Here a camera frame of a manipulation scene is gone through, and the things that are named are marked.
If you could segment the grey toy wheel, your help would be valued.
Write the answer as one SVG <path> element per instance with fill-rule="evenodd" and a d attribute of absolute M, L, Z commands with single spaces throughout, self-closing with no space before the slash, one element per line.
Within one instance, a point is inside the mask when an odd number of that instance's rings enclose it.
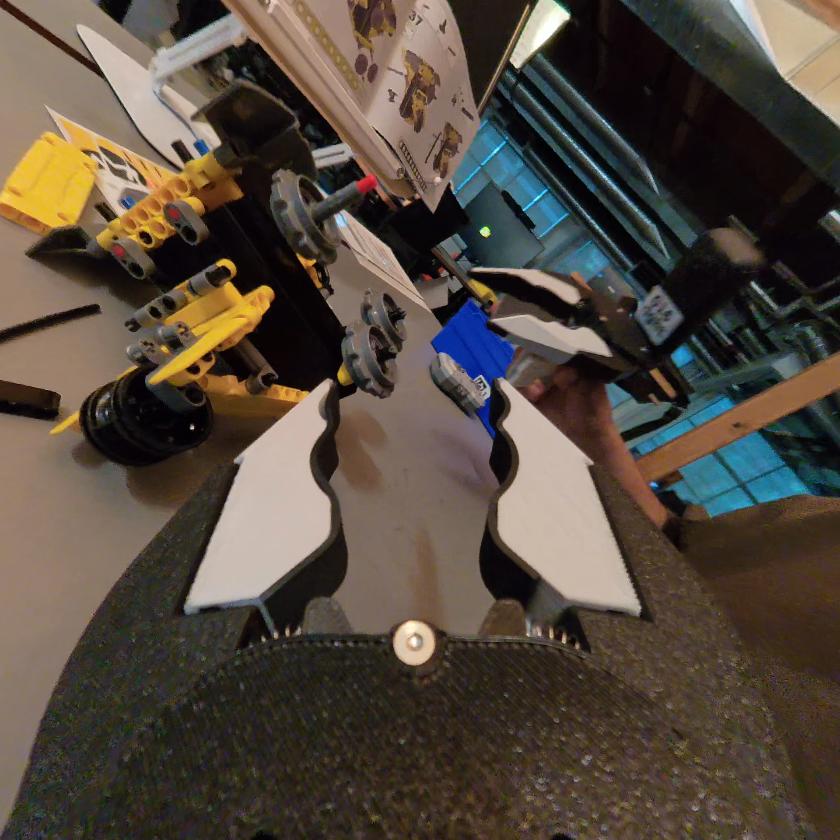
<path fill-rule="evenodd" d="M 345 329 L 341 354 L 340 385 L 355 385 L 380 399 L 393 394 L 398 379 L 397 351 L 381 328 L 361 320 L 353 322 Z"/>

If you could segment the yellow toy panel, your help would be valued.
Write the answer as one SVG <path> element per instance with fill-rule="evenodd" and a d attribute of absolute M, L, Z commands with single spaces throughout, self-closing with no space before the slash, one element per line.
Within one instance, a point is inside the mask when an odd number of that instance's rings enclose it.
<path fill-rule="evenodd" d="M 1 216 L 38 235 L 76 225 L 97 171 L 95 162 L 69 142 L 43 133 L 6 180 Z"/>

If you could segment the black toy axle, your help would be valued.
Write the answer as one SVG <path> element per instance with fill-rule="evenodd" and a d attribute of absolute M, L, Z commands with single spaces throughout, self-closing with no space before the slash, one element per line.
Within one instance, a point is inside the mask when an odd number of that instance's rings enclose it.
<path fill-rule="evenodd" d="M 37 333 L 61 324 L 74 322 L 80 319 L 97 316 L 102 312 L 101 307 L 96 304 L 72 308 L 65 311 L 48 314 L 26 322 L 21 322 L 1 329 L 0 342 L 6 343 L 24 336 Z"/>

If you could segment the yellow grey sticker sheet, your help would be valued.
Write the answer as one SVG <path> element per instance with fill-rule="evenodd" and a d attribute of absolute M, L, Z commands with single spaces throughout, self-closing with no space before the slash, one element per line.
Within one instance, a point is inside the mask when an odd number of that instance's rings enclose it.
<path fill-rule="evenodd" d="M 175 177 L 175 172 L 153 163 L 119 143 L 46 108 L 59 135 L 90 158 L 96 166 L 96 187 L 116 214 L 130 210 Z"/>

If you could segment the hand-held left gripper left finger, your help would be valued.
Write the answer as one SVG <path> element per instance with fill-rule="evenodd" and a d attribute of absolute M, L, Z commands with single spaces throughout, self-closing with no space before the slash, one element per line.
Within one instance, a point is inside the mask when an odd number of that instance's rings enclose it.
<path fill-rule="evenodd" d="M 326 380 L 237 456 L 184 614 L 249 607 L 270 632 L 295 632 L 310 602 L 336 593 L 348 567 L 330 485 L 339 423 L 339 390 Z"/>

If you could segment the white printed paper sheet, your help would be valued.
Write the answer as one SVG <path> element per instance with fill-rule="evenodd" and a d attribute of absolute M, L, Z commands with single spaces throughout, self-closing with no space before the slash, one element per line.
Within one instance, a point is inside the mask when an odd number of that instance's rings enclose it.
<path fill-rule="evenodd" d="M 388 245 L 373 235 L 346 209 L 336 214 L 334 220 L 343 243 L 353 252 L 360 265 L 409 297 L 422 309 L 432 311 Z"/>

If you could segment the yellow toy vehicle model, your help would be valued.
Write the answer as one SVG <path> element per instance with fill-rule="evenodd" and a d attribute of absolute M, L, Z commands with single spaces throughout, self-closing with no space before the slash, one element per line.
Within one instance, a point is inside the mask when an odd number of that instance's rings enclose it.
<path fill-rule="evenodd" d="M 327 302 L 328 268 L 342 239 L 336 214 L 360 203 L 373 175 L 323 196 L 293 111 L 235 81 L 201 110 L 220 118 L 224 142 L 121 214 L 96 205 L 102 224 L 57 227 L 32 258 L 110 259 L 158 292 L 128 316 L 130 367 L 100 386 L 50 433 L 71 429 L 113 463 L 152 466 L 200 447 L 216 414 L 278 419 L 326 380 L 339 396 L 345 329 Z M 361 321 L 397 353 L 405 312 L 368 290 Z"/>

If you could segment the person's right forearm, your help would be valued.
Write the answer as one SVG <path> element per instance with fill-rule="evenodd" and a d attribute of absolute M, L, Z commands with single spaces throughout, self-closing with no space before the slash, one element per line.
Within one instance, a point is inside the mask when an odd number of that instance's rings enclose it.
<path fill-rule="evenodd" d="M 590 456 L 596 465 L 618 482 L 656 528 L 666 532 L 674 516 L 643 477 L 613 422 L 607 423 L 595 434 L 594 442 L 590 444 Z"/>

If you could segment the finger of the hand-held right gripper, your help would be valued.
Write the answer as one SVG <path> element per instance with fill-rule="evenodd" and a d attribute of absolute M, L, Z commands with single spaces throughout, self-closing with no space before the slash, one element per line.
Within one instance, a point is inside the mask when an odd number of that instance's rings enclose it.
<path fill-rule="evenodd" d="M 474 267 L 468 276 L 497 295 L 538 307 L 553 317 L 569 317 L 585 299 L 572 280 L 537 269 Z"/>
<path fill-rule="evenodd" d="M 575 359 L 596 362 L 608 371 L 615 362 L 607 342 L 588 327 L 568 327 L 531 314 L 491 318 L 487 327 L 520 350 L 506 374 L 519 388 L 550 379 L 556 368 Z"/>

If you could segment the open instruction booklet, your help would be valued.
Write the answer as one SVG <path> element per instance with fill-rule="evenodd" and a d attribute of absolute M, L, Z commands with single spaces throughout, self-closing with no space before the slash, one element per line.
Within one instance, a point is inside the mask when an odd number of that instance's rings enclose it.
<path fill-rule="evenodd" d="M 430 211 L 480 127 L 455 14 L 438 1 L 270 2 L 391 147 Z"/>

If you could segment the long wooden beam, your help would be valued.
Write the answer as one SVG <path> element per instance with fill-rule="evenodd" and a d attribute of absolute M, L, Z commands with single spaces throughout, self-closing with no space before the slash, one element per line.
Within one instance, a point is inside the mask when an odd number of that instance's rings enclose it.
<path fill-rule="evenodd" d="M 839 386 L 839 353 L 736 405 L 709 422 L 637 461 L 646 482 L 658 482 L 683 467 L 801 411 L 833 394 Z"/>

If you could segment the silver ventilation duct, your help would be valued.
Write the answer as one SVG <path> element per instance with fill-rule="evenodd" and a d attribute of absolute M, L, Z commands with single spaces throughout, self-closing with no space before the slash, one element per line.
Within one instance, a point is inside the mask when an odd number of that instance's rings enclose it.
<path fill-rule="evenodd" d="M 729 2 L 623 5 L 838 192 L 838 125 L 782 78 Z"/>

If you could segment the black toy beam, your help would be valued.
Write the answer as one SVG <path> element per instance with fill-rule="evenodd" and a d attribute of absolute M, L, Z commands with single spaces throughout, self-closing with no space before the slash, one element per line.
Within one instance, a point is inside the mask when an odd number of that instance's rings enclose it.
<path fill-rule="evenodd" d="M 52 421 L 60 412 L 60 394 L 1 380 L 1 413 Z"/>

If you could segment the person's right hand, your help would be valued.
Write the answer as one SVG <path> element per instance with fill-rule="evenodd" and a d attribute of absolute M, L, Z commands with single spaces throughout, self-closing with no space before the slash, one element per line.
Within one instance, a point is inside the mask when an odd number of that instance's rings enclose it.
<path fill-rule="evenodd" d="M 520 386 L 519 392 L 595 464 L 623 446 L 606 387 L 567 364 Z"/>

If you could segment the white book stand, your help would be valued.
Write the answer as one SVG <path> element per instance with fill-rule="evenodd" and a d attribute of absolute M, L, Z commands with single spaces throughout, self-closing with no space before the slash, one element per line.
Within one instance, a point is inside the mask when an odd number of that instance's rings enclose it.
<path fill-rule="evenodd" d="M 342 142 L 311 150 L 317 169 L 355 159 L 376 174 L 393 193 L 404 194 L 399 182 L 421 192 L 421 176 L 410 172 L 408 150 L 398 150 L 368 120 L 350 95 L 349 82 L 339 72 L 343 59 L 328 67 L 327 50 L 333 45 L 323 30 L 304 35 L 303 24 L 294 24 L 279 2 L 226 2 L 230 13 L 171 48 L 154 54 L 148 66 L 123 53 L 93 29 L 78 26 L 77 32 L 102 71 L 134 126 L 161 155 L 179 161 L 177 148 L 204 154 L 224 142 L 217 128 L 220 118 L 211 118 L 170 86 L 179 72 L 241 46 L 253 39 L 283 70 L 309 103 L 337 130 Z"/>

